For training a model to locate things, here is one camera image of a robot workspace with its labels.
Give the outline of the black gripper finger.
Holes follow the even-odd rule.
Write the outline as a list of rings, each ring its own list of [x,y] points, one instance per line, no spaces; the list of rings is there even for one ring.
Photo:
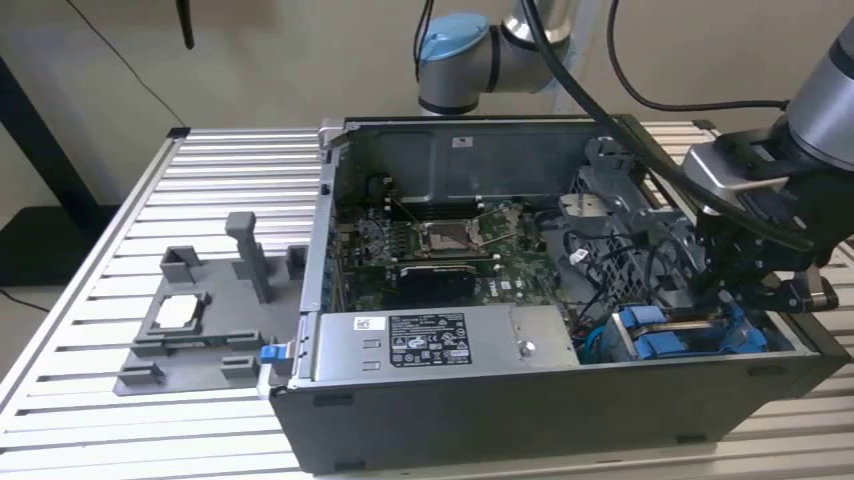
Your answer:
[[[796,274],[776,286],[753,283],[725,290],[735,301],[752,310],[809,313],[837,308],[839,298],[828,280],[817,275]]]

